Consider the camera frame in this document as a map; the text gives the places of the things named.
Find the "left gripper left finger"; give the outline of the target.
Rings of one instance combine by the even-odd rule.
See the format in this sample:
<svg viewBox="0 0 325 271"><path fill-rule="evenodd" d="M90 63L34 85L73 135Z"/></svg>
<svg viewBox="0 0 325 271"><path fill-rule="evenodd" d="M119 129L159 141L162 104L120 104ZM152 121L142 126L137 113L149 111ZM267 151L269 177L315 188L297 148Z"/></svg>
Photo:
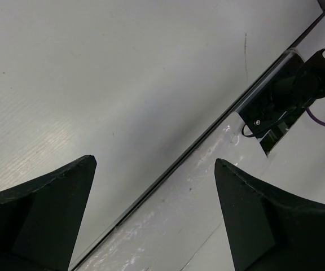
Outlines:
<svg viewBox="0 0 325 271"><path fill-rule="evenodd" d="M0 191L0 270L68 270L96 166L85 155Z"/></svg>

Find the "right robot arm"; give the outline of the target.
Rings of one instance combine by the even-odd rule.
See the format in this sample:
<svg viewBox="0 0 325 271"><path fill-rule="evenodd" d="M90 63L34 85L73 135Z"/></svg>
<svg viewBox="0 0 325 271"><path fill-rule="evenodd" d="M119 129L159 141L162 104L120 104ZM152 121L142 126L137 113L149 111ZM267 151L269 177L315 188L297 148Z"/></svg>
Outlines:
<svg viewBox="0 0 325 271"><path fill-rule="evenodd" d="M312 55L291 76L277 81L270 89L270 98L278 110L307 107L325 97L325 48Z"/></svg>

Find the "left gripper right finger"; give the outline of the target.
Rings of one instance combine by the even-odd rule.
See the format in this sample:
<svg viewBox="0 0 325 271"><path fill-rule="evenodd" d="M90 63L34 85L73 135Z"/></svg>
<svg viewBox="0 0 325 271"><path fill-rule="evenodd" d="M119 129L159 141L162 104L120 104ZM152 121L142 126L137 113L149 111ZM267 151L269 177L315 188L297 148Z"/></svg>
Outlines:
<svg viewBox="0 0 325 271"><path fill-rule="evenodd" d="M236 270L325 270L325 204L223 159L214 176Z"/></svg>

